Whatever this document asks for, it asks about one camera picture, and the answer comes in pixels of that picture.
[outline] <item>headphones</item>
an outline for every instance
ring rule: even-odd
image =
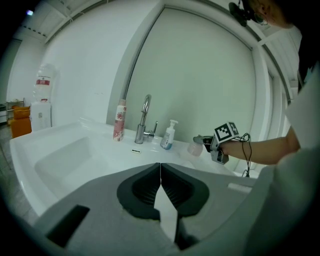
[[[256,23],[263,24],[263,18],[256,15],[254,10],[250,7],[248,0],[242,0],[243,9],[240,9],[241,0],[238,5],[234,2],[229,3],[229,10],[231,15],[240,23],[241,26],[246,27],[248,21],[253,20]]]

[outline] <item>white sink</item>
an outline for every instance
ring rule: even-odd
[[[40,216],[92,179],[152,163],[174,163],[234,175],[211,161],[206,150],[195,157],[187,152],[188,144],[179,141],[170,150],[164,150],[159,137],[138,145],[135,135],[135,131],[125,130],[124,139],[116,142],[113,126],[81,119],[12,139],[14,168],[32,208]]]

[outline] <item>faucet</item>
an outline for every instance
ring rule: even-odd
[[[136,129],[136,134],[135,134],[135,140],[134,142],[137,144],[142,144],[144,143],[144,138],[153,138],[155,137],[155,133],[156,133],[156,129],[157,129],[157,125],[158,122],[155,122],[154,125],[154,129],[150,130],[150,131],[146,131],[146,126],[145,126],[145,122],[146,122],[146,118],[147,118],[147,113],[150,107],[150,102],[151,102],[151,95],[148,94],[143,102],[143,106],[142,106],[142,117],[141,117],[141,121],[140,124],[138,124],[138,127]]]

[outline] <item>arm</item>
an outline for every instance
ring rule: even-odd
[[[245,160],[250,156],[250,147],[248,142],[227,141],[221,144],[224,154]],[[251,161],[263,165],[275,165],[279,160],[289,153],[296,152],[299,148],[299,142],[292,127],[290,127],[286,137],[280,137],[260,142],[251,142],[252,156]]]

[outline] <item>ceiling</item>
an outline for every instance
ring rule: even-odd
[[[42,0],[35,8],[32,16],[27,16],[21,23],[18,32],[35,37],[47,43],[59,30],[74,19],[83,15],[94,6],[107,4],[114,0]],[[229,2],[238,3],[238,0],[210,0],[224,8]],[[267,44],[273,48],[278,62],[287,72],[289,81],[296,82],[299,63],[299,46],[301,34],[297,28],[279,29],[273,26],[261,26],[252,22],[263,34],[261,45]]]

